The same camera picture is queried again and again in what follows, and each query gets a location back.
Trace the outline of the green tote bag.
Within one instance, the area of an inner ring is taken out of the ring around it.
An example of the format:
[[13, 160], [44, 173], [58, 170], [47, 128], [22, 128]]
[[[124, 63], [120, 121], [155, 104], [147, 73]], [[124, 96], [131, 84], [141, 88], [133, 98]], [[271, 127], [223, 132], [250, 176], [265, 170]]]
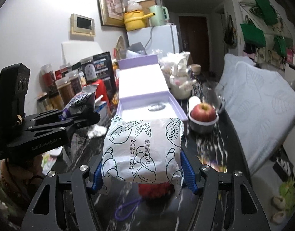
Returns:
[[263, 31], [255, 26], [248, 15], [245, 16], [245, 21], [241, 24], [241, 29], [245, 43], [253, 44], [257, 48], [266, 47], [266, 39]]

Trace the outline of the white purple GOZK snack packet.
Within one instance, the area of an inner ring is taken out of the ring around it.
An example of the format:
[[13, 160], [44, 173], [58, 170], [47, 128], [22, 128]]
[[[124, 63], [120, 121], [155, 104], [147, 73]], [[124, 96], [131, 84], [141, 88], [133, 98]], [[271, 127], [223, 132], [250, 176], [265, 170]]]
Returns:
[[61, 120], [78, 116], [80, 114], [90, 114], [95, 108], [95, 94], [98, 85], [86, 85], [81, 92], [77, 93], [64, 107]]

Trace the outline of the dark jar white lid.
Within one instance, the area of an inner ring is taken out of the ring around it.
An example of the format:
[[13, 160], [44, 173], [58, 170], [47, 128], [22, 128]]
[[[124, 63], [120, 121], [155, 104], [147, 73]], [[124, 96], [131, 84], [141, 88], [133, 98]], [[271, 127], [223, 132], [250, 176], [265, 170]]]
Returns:
[[87, 57], [84, 59], [81, 59], [81, 66], [82, 70], [86, 79], [86, 82], [88, 84], [91, 84], [93, 82], [97, 81], [97, 74], [94, 66], [94, 60], [93, 57]]

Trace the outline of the purple sachet with tassel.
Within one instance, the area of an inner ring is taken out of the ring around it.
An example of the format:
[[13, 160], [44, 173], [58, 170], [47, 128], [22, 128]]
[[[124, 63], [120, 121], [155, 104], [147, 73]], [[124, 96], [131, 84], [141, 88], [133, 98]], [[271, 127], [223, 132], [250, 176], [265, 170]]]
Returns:
[[131, 200], [127, 203], [123, 203], [122, 205], [118, 206], [118, 208], [115, 210], [115, 219], [117, 221], [125, 221], [133, 214], [133, 212], [142, 203], [142, 201], [143, 198], [139, 197], [137, 199]]

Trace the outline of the clear plastic bag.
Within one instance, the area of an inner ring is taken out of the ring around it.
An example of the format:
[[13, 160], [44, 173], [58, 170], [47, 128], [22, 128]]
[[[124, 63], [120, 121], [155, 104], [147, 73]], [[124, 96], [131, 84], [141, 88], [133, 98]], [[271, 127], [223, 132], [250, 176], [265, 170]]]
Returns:
[[183, 76], [187, 73], [188, 60], [190, 52], [167, 53], [167, 56], [161, 57], [158, 60], [161, 71], [168, 76], [178, 75]]

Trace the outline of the white printed bread packet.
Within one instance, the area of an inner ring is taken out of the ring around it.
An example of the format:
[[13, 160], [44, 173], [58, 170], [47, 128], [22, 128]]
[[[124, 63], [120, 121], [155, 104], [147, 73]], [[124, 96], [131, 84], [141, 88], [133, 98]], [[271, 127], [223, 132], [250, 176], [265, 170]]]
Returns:
[[184, 124], [178, 118], [125, 121], [116, 115], [104, 139], [101, 158], [102, 194], [114, 179], [136, 184], [183, 183], [181, 141]]

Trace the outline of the open lavender gift box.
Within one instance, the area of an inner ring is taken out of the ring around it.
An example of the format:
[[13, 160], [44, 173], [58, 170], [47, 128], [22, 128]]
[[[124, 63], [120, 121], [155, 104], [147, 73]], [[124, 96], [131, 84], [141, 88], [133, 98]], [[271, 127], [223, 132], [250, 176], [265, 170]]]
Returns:
[[123, 119], [159, 119], [187, 116], [170, 93], [158, 64], [157, 55], [118, 61], [119, 103], [117, 114]]

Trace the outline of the black printed package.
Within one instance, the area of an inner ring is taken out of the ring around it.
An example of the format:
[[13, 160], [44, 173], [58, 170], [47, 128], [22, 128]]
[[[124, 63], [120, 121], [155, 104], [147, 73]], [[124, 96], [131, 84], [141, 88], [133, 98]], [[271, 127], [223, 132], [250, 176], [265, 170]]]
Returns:
[[97, 78], [103, 80], [108, 98], [111, 100], [117, 92], [117, 88], [110, 52], [94, 55], [93, 64]]

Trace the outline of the red fuzzy scrunchie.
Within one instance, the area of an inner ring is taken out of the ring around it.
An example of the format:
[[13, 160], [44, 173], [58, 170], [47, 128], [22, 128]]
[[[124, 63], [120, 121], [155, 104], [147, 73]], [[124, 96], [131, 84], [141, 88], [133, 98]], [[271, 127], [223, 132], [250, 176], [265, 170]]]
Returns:
[[171, 184], [138, 184], [139, 195], [146, 199], [154, 199], [164, 196], [170, 192]]

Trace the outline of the grey leaf pattern cushion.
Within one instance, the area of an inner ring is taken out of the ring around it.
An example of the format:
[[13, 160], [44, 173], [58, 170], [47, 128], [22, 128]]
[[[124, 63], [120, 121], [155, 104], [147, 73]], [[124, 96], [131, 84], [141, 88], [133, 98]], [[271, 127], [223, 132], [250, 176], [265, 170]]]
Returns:
[[295, 91], [280, 73], [230, 53], [224, 56], [220, 84], [226, 112], [253, 175], [295, 126]]

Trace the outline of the glass mug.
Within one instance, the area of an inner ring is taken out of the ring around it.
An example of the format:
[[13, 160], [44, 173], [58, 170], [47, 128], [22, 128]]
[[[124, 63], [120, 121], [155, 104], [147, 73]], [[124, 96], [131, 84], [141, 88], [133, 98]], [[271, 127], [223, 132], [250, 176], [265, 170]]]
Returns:
[[224, 99], [224, 87], [215, 81], [206, 81], [203, 83], [203, 102], [213, 106], [218, 114], [224, 111], [226, 101]]

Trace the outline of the blue white medicine box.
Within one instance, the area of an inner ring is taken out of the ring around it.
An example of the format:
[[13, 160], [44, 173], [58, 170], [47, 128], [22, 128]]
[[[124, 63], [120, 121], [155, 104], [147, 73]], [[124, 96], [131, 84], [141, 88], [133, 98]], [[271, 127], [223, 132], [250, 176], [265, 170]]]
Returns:
[[107, 101], [102, 101], [103, 95], [99, 96], [94, 102], [94, 111], [100, 115], [98, 125], [104, 125], [110, 117], [109, 107]]

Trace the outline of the light green kettle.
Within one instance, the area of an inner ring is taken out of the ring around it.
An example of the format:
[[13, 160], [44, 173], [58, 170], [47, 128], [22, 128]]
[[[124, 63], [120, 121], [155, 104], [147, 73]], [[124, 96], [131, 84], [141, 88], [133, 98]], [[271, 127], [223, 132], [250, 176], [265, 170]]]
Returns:
[[153, 26], [164, 26], [169, 21], [168, 9], [165, 6], [154, 5], [148, 8], [154, 14], [150, 18]]

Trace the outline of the grey metal bowl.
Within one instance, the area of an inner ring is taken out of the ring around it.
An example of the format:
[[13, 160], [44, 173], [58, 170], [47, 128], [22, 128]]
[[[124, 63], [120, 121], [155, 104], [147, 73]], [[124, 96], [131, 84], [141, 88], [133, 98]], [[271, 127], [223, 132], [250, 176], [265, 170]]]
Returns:
[[198, 134], [208, 134], [212, 132], [213, 128], [218, 123], [219, 116], [216, 113], [216, 118], [213, 121], [209, 122], [203, 122], [203, 121], [197, 121], [192, 118], [191, 113], [188, 113], [188, 126], [191, 130], [194, 132], [197, 132]]

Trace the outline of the crumpled white tissue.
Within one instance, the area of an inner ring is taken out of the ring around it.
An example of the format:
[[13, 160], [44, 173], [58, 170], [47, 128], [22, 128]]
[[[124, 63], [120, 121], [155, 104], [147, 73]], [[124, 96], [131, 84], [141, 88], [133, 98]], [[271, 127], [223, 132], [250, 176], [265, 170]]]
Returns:
[[89, 127], [87, 136], [89, 139], [99, 138], [105, 136], [107, 133], [107, 128], [104, 126], [99, 126], [98, 124]]

